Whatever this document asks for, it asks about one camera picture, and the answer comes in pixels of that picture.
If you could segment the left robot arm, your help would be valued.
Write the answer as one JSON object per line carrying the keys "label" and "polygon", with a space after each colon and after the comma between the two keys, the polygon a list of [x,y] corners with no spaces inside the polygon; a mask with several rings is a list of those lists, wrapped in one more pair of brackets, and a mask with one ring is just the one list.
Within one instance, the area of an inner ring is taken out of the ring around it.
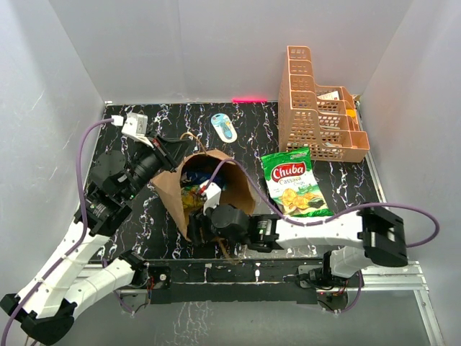
{"label": "left robot arm", "polygon": [[75,279],[131,214],[128,203],[158,172],[175,172],[190,143],[152,135],[138,144],[132,161],[120,151],[99,156],[89,176],[88,194],[63,241],[26,287],[1,300],[1,308],[28,337],[54,345],[94,303],[118,288],[147,283],[146,261],[132,251],[80,282]]}

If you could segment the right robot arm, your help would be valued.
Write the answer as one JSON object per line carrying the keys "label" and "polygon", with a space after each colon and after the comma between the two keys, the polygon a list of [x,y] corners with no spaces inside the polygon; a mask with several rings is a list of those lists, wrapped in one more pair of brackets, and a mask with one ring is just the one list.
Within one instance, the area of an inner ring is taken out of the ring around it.
{"label": "right robot arm", "polygon": [[195,246],[219,238],[263,253],[330,246],[321,267],[299,270],[293,276],[294,281],[315,288],[342,286],[372,265],[408,264],[403,219],[377,203],[337,216],[315,218],[310,223],[275,214],[249,216],[235,206],[216,205],[190,213],[187,237]]}

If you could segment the brown paper bag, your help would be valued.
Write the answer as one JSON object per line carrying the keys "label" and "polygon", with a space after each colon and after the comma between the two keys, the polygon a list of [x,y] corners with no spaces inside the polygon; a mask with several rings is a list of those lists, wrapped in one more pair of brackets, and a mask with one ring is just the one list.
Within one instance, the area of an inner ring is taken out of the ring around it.
{"label": "brown paper bag", "polygon": [[181,236],[194,247],[218,244],[229,260],[224,243],[245,238],[231,219],[246,223],[256,207],[249,179],[224,152],[206,149],[190,132],[180,138],[195,141],[200,151],[180,158],[176,169],[163,170],[151,182]]}

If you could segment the blue Burts chips bag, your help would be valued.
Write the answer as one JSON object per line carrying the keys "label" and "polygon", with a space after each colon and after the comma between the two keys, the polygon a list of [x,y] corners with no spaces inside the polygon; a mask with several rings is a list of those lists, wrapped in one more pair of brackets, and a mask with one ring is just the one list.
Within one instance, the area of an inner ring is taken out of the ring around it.
{"label": "blue Burts chips bag", "polygon": [[212,174],[209,172],[183,171],[180,177],[180,186],[201,185],[203,182],[209,180],[211,176]]}

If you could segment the green Chuba cassava chips bag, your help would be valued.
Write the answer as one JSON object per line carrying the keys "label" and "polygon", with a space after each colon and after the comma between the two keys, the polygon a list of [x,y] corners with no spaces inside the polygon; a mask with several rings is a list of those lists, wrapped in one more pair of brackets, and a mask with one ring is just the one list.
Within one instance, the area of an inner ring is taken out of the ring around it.
{"label": "green Chuba cassava chips bag", "polygon": [[300,218],[333,215],[314,176],[309,148],[263,156],[261,165],[269,196],[283,214]]}

